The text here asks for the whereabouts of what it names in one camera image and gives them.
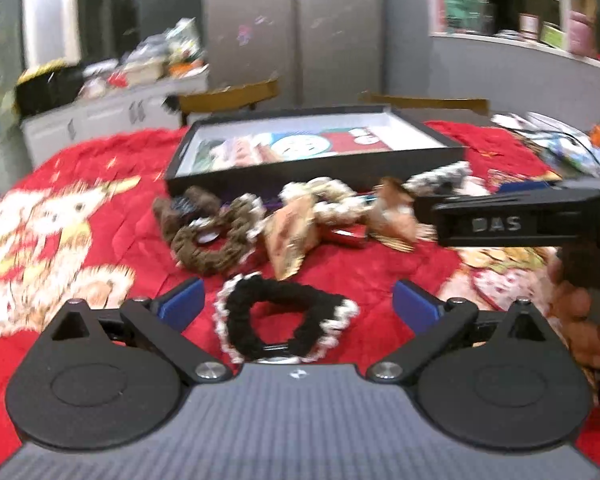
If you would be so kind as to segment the person's right hand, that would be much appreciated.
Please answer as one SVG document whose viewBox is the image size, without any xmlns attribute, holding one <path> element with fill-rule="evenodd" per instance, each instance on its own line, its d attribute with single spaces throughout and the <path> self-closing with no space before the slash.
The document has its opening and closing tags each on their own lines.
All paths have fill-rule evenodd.
<svg viewBox="0 0 600 480">
<path fill-rule="evenodd" d="M 600 324 L 588 319 L 593 304 L 590 293 L 564 278 L 558 255 L 547 266 L 547 273 L 554 285 L 550 315 L 558 318 L 570 353 L 580 365 L 600 370 Z"/>
</svg>

